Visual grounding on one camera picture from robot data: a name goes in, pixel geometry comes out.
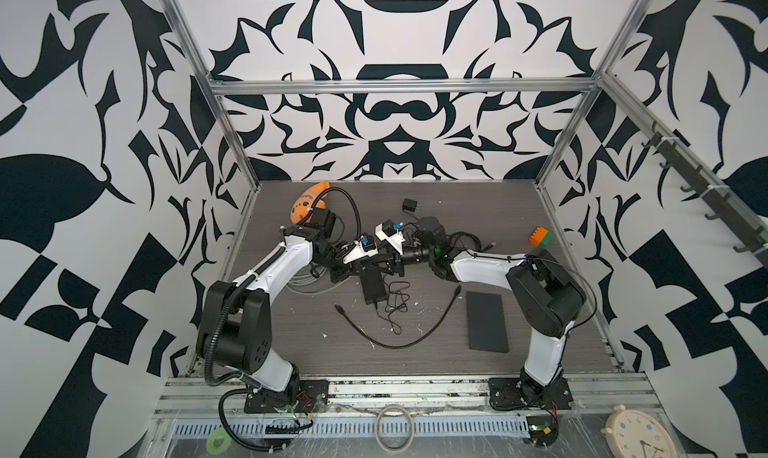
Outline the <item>black network switch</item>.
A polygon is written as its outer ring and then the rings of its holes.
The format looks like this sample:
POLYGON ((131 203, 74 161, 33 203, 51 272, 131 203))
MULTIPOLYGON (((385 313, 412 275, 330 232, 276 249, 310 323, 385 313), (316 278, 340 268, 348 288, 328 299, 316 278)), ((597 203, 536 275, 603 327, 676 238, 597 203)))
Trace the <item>black network switch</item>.
POLYGON ((363 297, 367 305, 387 300, 389 291, 383 279, 383 275, 378 269, 363 269, 360 272, 359 278, 363 297))

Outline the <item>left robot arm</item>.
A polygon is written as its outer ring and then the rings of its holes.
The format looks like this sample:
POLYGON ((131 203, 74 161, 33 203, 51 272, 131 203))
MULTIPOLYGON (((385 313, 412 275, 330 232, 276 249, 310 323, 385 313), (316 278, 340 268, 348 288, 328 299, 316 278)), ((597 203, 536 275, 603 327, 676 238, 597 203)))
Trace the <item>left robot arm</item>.
POLYGON ((196 341, 207 385, 238 380, 247 392, 298 395, 298 367, 272 349, 271 305, 302 269, 340 262, 332 240, 336 221, 333 212, 314 210, 308 222, 284 229, 278 244, 245 273, 211 285, 196 341))

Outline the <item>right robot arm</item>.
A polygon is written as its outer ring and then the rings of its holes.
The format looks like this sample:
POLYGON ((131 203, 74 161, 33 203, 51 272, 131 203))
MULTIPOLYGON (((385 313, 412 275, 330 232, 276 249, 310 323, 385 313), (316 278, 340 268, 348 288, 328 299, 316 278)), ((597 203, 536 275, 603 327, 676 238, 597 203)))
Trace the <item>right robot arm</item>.
POLYGON ((494 254, 465 248, 446 235, 433 216, 420 222, 416 246, 406 244, 404 231, 403 223, 392 220, 376 226, 375 236, 389 246, 388 261, 396 266, 426 262, 441 279, 511 291, 531 327, 521 380, 545 387, 561 375, 568 333, 587 301, 574 273, 546 249, 494 254))

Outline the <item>orange plush toy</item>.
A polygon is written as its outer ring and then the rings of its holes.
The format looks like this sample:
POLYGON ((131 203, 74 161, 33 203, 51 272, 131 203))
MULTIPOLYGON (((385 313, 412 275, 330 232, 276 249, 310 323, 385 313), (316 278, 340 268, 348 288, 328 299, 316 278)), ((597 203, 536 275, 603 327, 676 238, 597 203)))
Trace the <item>orange plush toy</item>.
POLYGON ((290 219, 293 224, 298 224, 314 208, 314 202, 324 192, 330 188, 328 181, 316 183, 307 188, 294 202, 290 210, 290 219))

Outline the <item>black flat rectangular box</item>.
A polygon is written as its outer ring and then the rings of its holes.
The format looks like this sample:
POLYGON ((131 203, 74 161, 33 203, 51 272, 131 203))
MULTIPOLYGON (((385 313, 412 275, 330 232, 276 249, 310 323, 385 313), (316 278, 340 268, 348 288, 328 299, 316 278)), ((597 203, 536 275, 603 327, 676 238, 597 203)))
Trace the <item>black flat rectangular box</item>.
POLYGON ((502 296, 469 291, 466 294, 468 345, 471 350, 509 351, 502 296))

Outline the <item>orange and green toy brick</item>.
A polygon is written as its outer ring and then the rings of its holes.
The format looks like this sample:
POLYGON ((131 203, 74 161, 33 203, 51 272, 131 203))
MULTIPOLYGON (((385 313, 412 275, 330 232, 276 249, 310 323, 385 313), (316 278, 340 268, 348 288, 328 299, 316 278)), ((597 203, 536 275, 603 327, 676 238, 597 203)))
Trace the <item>orange and green toy brick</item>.
POLYGON ((554 234, 543 226, 535 228, 528 239, 529 243, 535 248, 546 248, 552 242, 554 234))

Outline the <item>green tape roll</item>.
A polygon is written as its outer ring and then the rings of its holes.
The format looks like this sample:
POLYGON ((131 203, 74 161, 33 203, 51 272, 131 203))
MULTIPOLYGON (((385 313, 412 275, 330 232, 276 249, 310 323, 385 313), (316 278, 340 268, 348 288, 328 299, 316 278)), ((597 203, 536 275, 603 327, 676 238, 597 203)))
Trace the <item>green tape roll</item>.
POLYGON ((206 440, 206 450, 210 456, 225 453, 232 444, 232 437, 223 428, 212 431, 206 440))

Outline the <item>white analog clock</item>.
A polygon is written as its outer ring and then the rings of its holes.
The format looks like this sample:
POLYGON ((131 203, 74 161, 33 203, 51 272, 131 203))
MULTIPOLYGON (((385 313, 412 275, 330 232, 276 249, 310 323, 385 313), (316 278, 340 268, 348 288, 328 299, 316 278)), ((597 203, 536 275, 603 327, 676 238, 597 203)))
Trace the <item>white analog clock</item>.
POLYGON ((601 429, 614 457, 676 458, 678 452, 669 432, 649 414, 615 405, 601 429))

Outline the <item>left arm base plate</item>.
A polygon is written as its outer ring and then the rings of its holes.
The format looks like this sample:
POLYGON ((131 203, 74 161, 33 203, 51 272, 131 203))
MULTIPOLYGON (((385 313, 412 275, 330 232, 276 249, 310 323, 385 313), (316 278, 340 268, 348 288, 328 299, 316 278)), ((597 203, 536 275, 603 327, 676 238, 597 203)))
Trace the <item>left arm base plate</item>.
POLYGON ((326 404, 329 386, 328 380, 299 379, 291 381, 281 392, 253 390, 247 395, 244 411, 246 414, 257 414, 290 409, 298 413, 310 413, 326 404))

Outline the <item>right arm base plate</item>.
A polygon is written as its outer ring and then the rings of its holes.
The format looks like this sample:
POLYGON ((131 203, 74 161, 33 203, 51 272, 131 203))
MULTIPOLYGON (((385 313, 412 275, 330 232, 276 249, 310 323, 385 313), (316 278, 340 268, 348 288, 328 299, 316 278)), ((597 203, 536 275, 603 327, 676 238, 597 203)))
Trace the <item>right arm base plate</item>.
POLYGON ((549 385, 541 385, 532 378, 501 378, 488 380, 489 405, 497 411, 516 411, 534 408, 569 410, 573 400, 568 381, 559 376, 549 385))

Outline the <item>black wall hook rail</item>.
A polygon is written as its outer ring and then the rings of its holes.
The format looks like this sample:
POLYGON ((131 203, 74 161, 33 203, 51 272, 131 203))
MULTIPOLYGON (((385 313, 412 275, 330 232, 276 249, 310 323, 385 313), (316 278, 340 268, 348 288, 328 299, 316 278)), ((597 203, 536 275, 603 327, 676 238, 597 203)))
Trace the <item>black wall hook rail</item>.
POLYGON ((699 158, 683 140, 665 133, 652 122, 651 136, 644 148, 653 148, 662 157, 663 170, 674 170, 684 181, 681 192, 702 199, 710 212, 709 221, 721 221, 739 240, 736 253, 750 253, 767 267, 767 223, 699 158))

